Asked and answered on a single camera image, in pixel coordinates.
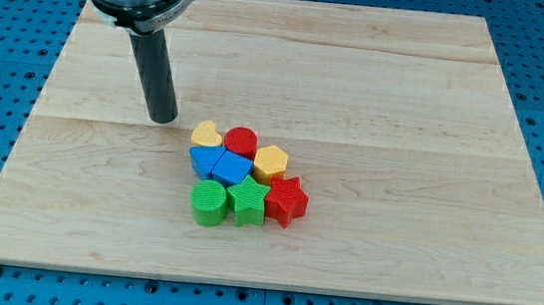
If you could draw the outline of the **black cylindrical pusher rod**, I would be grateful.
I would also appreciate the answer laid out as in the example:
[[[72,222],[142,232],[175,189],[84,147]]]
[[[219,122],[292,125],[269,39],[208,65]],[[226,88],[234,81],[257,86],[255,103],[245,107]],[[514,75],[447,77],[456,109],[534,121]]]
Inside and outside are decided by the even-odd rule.
[[[171,123],[177,118],[171,64],[165,34],[131,35],[137,72],[140,77],[147,113],[157,124]]]

